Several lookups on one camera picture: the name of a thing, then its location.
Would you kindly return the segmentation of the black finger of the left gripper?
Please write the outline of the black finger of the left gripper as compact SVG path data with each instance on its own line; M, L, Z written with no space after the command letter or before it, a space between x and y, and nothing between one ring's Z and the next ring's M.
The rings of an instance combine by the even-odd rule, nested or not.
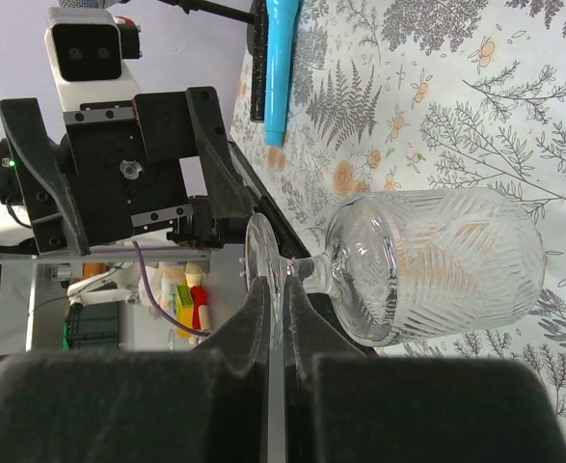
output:
M219 241L242 241L253 209L232 163L217 93L189 88L186 99L206 188L194 206L198 229Z
M90 245L83 221L52 150L38 101L34 98L3 99L0 118L13 154L18 158L17 165L24 167L36 181L36 191L45 192L55 205L54 213L32 218L30 223L38 226L58 220L67 247L74 254L86 256Z

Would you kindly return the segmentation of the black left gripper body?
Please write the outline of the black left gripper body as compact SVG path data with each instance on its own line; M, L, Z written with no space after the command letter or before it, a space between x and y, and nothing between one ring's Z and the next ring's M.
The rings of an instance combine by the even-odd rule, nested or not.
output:
M67 178L90 246L122 241L171 227L189 214L190 202L180 161L197 154L186 92L137 94L118 102L90 103L64 112L66 133L50 138ZM33 226L32 218L56 211L18 158L5 133L0 154L0 201L22 206L18 227L28 235L20 246L67 246L60 222Z

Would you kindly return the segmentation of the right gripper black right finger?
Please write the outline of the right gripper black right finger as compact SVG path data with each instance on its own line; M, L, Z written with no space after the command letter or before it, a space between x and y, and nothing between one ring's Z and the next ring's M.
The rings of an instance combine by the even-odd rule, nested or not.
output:
M369 356L288 278L291 462L566 462L547 393L508 360Z

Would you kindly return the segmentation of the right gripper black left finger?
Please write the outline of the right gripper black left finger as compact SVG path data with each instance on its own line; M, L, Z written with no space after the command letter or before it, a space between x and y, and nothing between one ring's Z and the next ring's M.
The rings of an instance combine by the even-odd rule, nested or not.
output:
M0 372L0 462L261 462L269 287L189 351L30 352Z

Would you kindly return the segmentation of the short glass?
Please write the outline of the short glass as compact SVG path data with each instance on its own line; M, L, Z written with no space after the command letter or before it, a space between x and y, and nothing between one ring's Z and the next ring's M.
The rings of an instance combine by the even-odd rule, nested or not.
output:
M284 258L265 215L249 221L249 280L265 277L275 300L284 281L327 295L345 333L386 347L523 318L545 277L543 242L511 198L489 188L356 194L329 222L324 248Z

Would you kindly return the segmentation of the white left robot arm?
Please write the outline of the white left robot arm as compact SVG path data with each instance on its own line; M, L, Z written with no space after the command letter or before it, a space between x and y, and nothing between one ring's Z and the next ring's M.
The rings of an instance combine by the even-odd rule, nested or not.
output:
M81 103L59 143L33 98L0 101L0 121L0 257L86 256L158 231L197 249L243 237L251 198L210 87Z

